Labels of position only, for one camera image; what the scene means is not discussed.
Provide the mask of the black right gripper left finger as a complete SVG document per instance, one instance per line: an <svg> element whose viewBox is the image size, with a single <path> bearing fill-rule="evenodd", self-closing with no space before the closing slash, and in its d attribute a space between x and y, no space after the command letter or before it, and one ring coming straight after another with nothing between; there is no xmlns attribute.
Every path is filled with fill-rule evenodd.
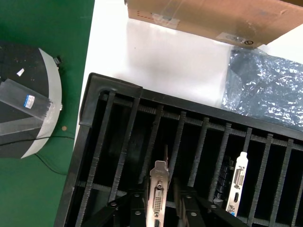
<svg viewBox="0 0 303 227"><path fill-rule="evenodd" d="M87 220L87 227L145 227L143 192L128 194L110 202Z"/></svg>

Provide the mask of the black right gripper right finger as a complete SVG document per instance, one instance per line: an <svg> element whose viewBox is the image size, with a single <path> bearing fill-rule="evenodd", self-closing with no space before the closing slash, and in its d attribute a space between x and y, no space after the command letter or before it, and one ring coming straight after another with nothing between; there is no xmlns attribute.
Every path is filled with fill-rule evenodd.
<svg viewBox="0 0 303 227"><path fill-rule="evenodd" d="M193 187L173 179L174 203L184 227L246 227L241 220L218 205L199 197Z"/></svg>

